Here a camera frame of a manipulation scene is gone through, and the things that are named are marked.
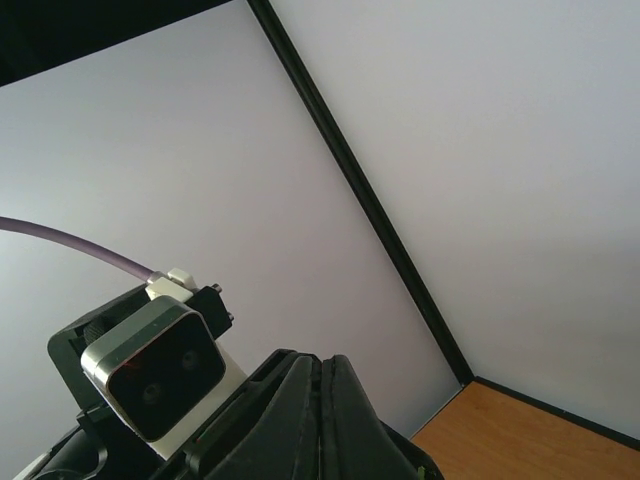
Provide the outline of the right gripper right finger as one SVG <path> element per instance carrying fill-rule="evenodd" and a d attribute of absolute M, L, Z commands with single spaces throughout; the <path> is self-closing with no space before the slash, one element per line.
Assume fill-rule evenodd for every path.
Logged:
<path fill-rule="evenodd" d="M 389 438 L 344 355 L 322 364 L 320 477 L 418 479 Z"/>

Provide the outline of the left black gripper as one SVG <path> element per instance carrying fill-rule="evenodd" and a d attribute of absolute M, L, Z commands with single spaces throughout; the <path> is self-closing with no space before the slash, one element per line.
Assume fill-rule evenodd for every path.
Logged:
<path fill-rule="evenodd" d="M 248 386 L 242 385 L 168 459 L 130 430 L 85 376 L 80 357 L 101 335 L 149 303 L 146 286 L 89 312 L 50 339 L 48 354 L 79 406 L 77 426 L 22 471 L 25 479 L 205 479 L 205 431 Z M 232 325 L 217 286 L 200 288 L 188 306 L 203 313 L 214 338 Z"/>

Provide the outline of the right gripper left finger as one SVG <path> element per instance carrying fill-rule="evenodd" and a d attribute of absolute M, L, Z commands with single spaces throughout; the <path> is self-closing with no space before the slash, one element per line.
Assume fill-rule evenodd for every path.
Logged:
<path fill-rule="evenodd" d="M 205 431 L 207 479 L 317 479 L 319 381 L 313 355 L 273 355 Z"/>

